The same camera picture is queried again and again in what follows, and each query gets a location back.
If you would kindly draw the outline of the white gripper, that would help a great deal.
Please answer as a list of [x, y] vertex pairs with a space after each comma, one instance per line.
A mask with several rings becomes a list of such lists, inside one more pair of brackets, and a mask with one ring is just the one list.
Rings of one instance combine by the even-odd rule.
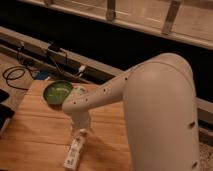
[[88, 112], [72, 113], [71, 119], [72, 119], [72, 127], [73, 127], [71, 128], [71, 135], [74, 135], [77, 132], [76, 129], [86, 129], [87, 133], [92, 132], [92, 129], [90, 127], [91, 117]]

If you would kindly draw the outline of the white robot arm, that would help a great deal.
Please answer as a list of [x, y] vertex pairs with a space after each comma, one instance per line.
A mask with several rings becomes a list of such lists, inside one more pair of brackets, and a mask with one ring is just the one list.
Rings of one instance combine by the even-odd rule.
[[94, 91], [68, 96], [62, 110], [84, 128], [89, 110], [119, 101], [133, 171], [200, 171], [196, 91], [183, 57], [157, 55]]

